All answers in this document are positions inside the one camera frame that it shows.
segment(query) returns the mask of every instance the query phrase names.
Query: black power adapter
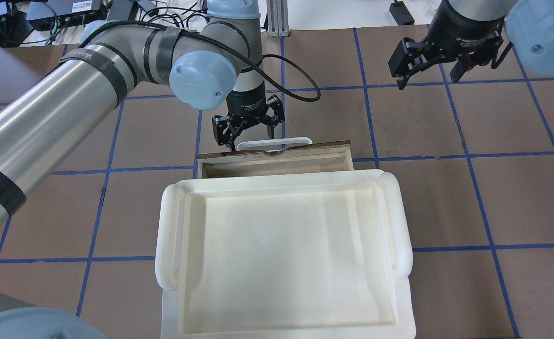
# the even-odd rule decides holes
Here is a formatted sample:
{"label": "black power adapter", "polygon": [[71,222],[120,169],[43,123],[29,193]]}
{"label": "black power adapter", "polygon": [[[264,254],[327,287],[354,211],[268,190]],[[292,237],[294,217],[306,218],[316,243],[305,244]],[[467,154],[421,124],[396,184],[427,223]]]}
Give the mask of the black power adapter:
{"label": "black power adapter", "polygon": [[394,17],[396,24],[399,26],[415,24],[413,15],[411,15],[409,9],[407,9],[402,1],[395,0],[395,2],[391,3],[391,14],[392,17]]}

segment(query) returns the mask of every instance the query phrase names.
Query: tray handle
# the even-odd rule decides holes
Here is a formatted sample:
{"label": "tray handle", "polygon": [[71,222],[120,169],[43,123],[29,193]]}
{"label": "tray handle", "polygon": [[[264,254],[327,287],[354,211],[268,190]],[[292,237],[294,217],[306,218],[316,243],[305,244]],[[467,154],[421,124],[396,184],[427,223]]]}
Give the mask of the tray handle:
{"label": "tray handle", "polygon": [[405,210],[402,206],[400,187],[395,176],[388,172],[379,176],[377,185],[384,190],[392,244],[396,253],[396,262],[392,265],[392,274],[397,279],[406,279],[411,274],[411,268],[413,267],[413,249],[411,248]]}
{"label": "tray handle", "polygon": [[163,290],[175,290],[179,284],[175,260],[177,252],[180,252],[182,230],[175,224],[178,209],[182,206],[180,200],[184,197],[185,191],[177,184],[166,187],[162,195],[155,268],[156,280]]}

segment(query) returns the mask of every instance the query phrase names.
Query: metal pole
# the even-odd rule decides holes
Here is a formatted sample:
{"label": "metal pole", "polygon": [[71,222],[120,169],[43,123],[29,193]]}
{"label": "metal pole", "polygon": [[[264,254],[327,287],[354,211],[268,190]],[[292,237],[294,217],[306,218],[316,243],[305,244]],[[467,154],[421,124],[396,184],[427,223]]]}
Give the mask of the metal pole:
{"label": "metal pole", "polygon": [[290,25],[287,23],[287,0],[267,0],[267,19],[269,36],[290,36]]}

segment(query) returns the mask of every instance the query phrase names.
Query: grid of blue tape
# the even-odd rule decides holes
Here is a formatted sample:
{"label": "grid of blue tape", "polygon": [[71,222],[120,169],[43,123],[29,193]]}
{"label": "grid of blue tape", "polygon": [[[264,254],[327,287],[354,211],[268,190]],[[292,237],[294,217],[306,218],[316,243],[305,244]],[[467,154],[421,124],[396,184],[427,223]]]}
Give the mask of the grid of blue tape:
{"label": "grid of blue tape", "polygon": [[[376,168],[380,167],[380,161],[420,161],[420,160],[436,160],[437,158],[434,156],[408,156],[408,157],[380,157],[378,156],[378,148],[375,141],[375,135],[374,135],[374,129],[372,127],[373,120],[371,116],[371,108],[369,103],[369,95],[367,90],[369,88],[394,88],[396,87],[396,84],[367,84],[366,77],[365,77],[365,67],[363,64],[363,54],[361,52],[361,46],[359,44],[358,40],[358,34],[357,30],[353,28],[352,30],[355,40],[355,45],[357,48],[357,54],[358,54],[358,62],[359,62],[359,68],[361,71],[361,79],[363,81],[362,86],[342,86],[342,87],[328,87],[328,88],[321,88],[323,91],[329,91],[329,90],[350,90],[350,89],[362,89],[365,94],[365,105],[367,110],[367,121],[369,122],[369,133],[370,133],[370,139],[372,143],[372,149],[374,152],[373,158],[364,158],[364,159],[354,159],[354,162],[373,162],[375,163]],[[281,47],[281,56],[285,56],[285,43],[284,38],[281,37],[280,40],[280,47]],[[64,54],[66,53],[67,45],[64,47]],[[554,78],[539,78],[539,79],[529,79],[527,76],[527,73],[520,63],[520,60],[518,59],[517,54],[514,51],[514,55],[518,61],[518,64],[520,65],[523,79],[510,79],[510,80],[478,80],[478,81],[460,81],[458,85],[463,84],[481,84],[481,83],[526,83],[529,87],[531,96],[533,101],[535,102],[535,105],[537,107],[537,110],[539,112],[539,115],[541,117],[541,120],[543,122],[544,127],[547,130],[547,133],[549,135],[550,141],[553,144],[554,147],[554,135],[551,131],[550,125],[548,124],[546,120],[546,116],[543,113],[543,110],[540,106],[539,100],[535,94],[535,91],[531,85],[532,82],[536,81],[554,81]],[[507,295],[507,289],[505,287],[505,279],[503,277],[503,272],[501,271],[501,265],[499,264],[499,260],[497,257],[497,250],[512,250],[512,249],[547,249],[547,248],[554,248],[554,244],[506,244],[506,245],[496,245],[494,243],[494,240],[492,238],[492,234],[490,232],[490,226],[488,222],[488,217],[486,215],[486,211],[484,210],[484,204],[482,203],[482,197],[480,194],[480,188],[479,184],[476,180],[475,172],[473,171],[472,166],[472,159],[474,158],[482,158],[482,157],[514,157],[514,156],[545,156],[545,155],[554,155],[554,151],[552,152],[532,152],[532,153],[496,153],[496,154],[470,154],[467,150],[466,142],[464,139],[464,131],[462,130],[462,126],[459,122],[459,118],[456,113],[456,106],[454,103],[454,100],[451,95],[451,91],[449,86],[452,85],[447,80],[447,77],[445,75],[445,71],[443,67],[440,65],[440,71],[442,75],[443,82],[431,82],[431,83],[410,83],[408,86],[445,86],[445,89],[447,90],[447,95],[449,98],[449,102],[451,105],[453,116],[456,120],[457,128],[460,134],[460,137],[462,139],[462,145],[464,149],[464,154],[454,154],[451,156],[443,156],[439,157],[438,159],[466,159],[467,166],[470,171],[471,179],[473,182],[473,187],[476,193],[476,197],[479,202],[480,212],[482,215],[482,221],[484,223],[484,229],[486,232],[486,235],[488,237],[489,244],[488,245],[478,245],[478,246],[453,246],[453,247],[419,247],[414,248],[413,251],[415,253],[423,253],[423,252],[445,252],[445,251],[490,251],[493,256],[493,260],[495,263],[495,268],[497,269],[497,275],[499,277],[499,283],[501,285],[501,292],[503,294],[503,298],[505,300],[505,306],[507,308],[507,313],[510,318],[510,323],[512,326],[512,330],[514,332],[514,335],[519,338],[520,332],[518,331],[518,326],[516,325],[516,322],[514,320],[512,306],[509,301],[509,296]],[[285,63],[281,62],[281,85],[285,87]],[[312,88],[293,88],[289,89],[292,92],[308,92],[312,91],[314,89]],[[277,90],[268,90],[268,93],[275,93]],[[151,95],[151,96],[145,96],[145,97],[128,97],[127,100],[136,100],[136,99],[154,99],[154,98],[171,98],[173,95]],[[281,99],[284,102],[285,105],[285,94],[281,94]],[[124,103],[120,105],[120,111],[118,113],[118,120],[116,122],[116,127],[114,131],[114,138],[112,141],[112,146],[109,154],[109,160],[107,162],[107,168],[105,169],[99,169],[99,170],[90,170],[90,171],[58,171],[54,172],[54,175],[85,175],[85,174],[101,174],[105,173],[105,180],[103,182],[103,189],[101,196],[99,198],[99,204],[98,204],[98,212],[96,216],[96,221],[94,225],[94,231],[92,235],[92,239],[90,241],[90,249],[88,256],[85,258],[25,258],[25,259],[0,259],[0,264],[21,264],[21,263],[32,263],[32,262],[86,262],[87,267],[85,269],[85,274],[82,282],[81,287],[81,294],[79,298],[78,307],[76,310],[76,314],[79,316],[81,314],[82,305],[84,301],[84,296],[87,291],[87,281],[88,281],[88,275],[90,272],[90,264],[92,262],[107,262],[107,261],[134,261],[134,260],[154,260],[155,256],[120,256],[120,257],[94,257],[94,248],[95,248],[95,242],[96,237],[98,233],[98,226],[99,221],[101,218],[102,210],[103,210],[103,202],[105,200],[105,191],[107,189],[107,183],[109,182],[109,177],[111,173],[113,172],[133,172],[133,171],[162,171],[162,170],[193,170],[193,178],[196,178],[197,176],[197,162],[194,161],[193,165],[191,166],[180,166],[180,167],[142,167],[142,168],[112,168],[112,161],[114,156],[114,150],[115,145],[118,137],[118,132],[120,129],[120,121],[122,120],[122,111],[124,109]],[[200,146],[200,136],[201,136],[201,126],[202,126],[202,111],[199,111],[199,116],[197,120],[197,136],[196,136],[196,155],[199,154],[199,146]],[[286,126],[285,124],[282,124],[282,137],[286,137]],[[1,236],[0,240],[0,254],[3,249],[4,240],[6,238],[8,228],[10,227],[11,220],[8,220],[7,223],[4,226],[3,234]]]}

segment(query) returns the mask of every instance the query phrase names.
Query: drawer handle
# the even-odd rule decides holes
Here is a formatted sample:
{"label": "drawer handle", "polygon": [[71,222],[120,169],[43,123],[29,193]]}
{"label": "drawer handle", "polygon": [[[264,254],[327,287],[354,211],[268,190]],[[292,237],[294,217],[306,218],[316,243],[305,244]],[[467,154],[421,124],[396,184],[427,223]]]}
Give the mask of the drawer handle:
{"label": "drawer handle", "polygon": [[269,139],[257,141],[244,141],[238,144],[236,150],[257,150],[258,147],[274,146],[274,145],[290,145],[290,144],[307,144],[311,145],[313,141],[307,137],[288,137],[286,139]]}

